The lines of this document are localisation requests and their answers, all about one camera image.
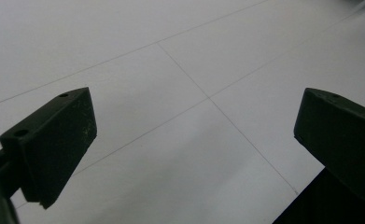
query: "white tiled floor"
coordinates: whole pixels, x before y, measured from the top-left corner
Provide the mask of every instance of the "white tiled floor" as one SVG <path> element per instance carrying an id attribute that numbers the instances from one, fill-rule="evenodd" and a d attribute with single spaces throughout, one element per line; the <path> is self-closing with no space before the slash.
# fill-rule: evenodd
<path id="1" fill-rule="evenodd" d="M 0 134 L 88 86 L 98 137 L 21 223 L 272 223 L 322 169 L 304 88 L 365 106 L 365 1 L 0 2 Z"/>

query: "screw hole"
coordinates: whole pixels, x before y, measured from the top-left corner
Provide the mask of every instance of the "screw hole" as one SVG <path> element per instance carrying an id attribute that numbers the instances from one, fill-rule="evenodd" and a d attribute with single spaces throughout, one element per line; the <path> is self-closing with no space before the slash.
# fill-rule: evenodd
<path id="1" fill-rule="evenodd" d="M 14 136 L 16 136 L 16 137 L 23 137 L 26 134 L 28 134 L 28 130 L 19 130 L 19 131 L 17 131 L 17 132 L 14 133 Z"/>

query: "white floor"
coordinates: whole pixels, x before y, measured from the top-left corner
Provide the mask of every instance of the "white floor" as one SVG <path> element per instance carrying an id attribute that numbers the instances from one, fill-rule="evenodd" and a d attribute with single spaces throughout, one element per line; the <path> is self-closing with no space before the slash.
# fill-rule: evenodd
<path id="1" fill-rule="evenodd" d="M 98 137 L 21 223 L 272 223 L 323 168 L 304 89 L 365 106 L 365 1 L 0 1 L 0 134 L 86 86 Z"/>

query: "floor tile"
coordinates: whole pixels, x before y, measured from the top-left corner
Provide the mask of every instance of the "floor tile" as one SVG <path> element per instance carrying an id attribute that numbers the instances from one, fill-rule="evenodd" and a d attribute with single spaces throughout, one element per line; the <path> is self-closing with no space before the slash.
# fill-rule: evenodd
<path id="1" fill-rule="evenodd" d="M 260 1 L 0 2 L 0 101 Z"/>
<path id="2" fill-rule="evenodd" d="M 271 223 L 296 195 L 209 100 L 75 175 L 21 223 Z"/>
<path id="3" fill-rule="evenodd" d="M 347 13 L 324 8 L 306 1 L 266 1 L 161 45 L 207 95 L 212 95 Z"/>
<path id="4" fill-rule="evenodd" d="M 298 192 L 322 168 L 293 137 L 305 88 L 365 106 L 364 19 L 344 21 L 212 98 Z"/>
<path id="5" fill-rule="evenodd" d="M 206 98 L 154 45 L 1 103 L 0 134 L 60 93 L 86 86 L 98 136 L 77 171 Z"/>

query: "mounting hole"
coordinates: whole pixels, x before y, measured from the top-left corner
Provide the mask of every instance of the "mounting hole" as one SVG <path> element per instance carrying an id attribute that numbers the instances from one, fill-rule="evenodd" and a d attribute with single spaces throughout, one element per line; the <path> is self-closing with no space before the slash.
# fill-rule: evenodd
<path id="1" fill-rule="evenodd" d="M 26 134 L 28 134 L 28 130 L 19 130 L 14 133 L 14 136 L 16 137 L 23 137 Z"/>

